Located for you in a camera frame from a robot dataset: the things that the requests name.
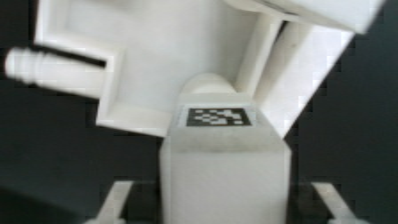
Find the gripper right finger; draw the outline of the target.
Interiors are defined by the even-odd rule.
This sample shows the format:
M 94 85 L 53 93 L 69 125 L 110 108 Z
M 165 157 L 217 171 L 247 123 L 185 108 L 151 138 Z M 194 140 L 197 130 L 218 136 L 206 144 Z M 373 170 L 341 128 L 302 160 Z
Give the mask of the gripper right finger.
M 371 224 L 357 218 L 334 185 L 327 182 L 313 182 L 311 185 L 332 214 L 327 224 Z

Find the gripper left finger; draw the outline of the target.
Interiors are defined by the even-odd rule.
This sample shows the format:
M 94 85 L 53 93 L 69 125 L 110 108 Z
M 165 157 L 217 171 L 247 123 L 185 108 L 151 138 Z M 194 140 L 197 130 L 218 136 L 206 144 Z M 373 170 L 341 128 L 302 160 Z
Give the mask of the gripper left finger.
M 121 214 L 133 184 L 133 181 L 114 182 L 98 215 L 83 222 L 83 224 L 126 224 Z

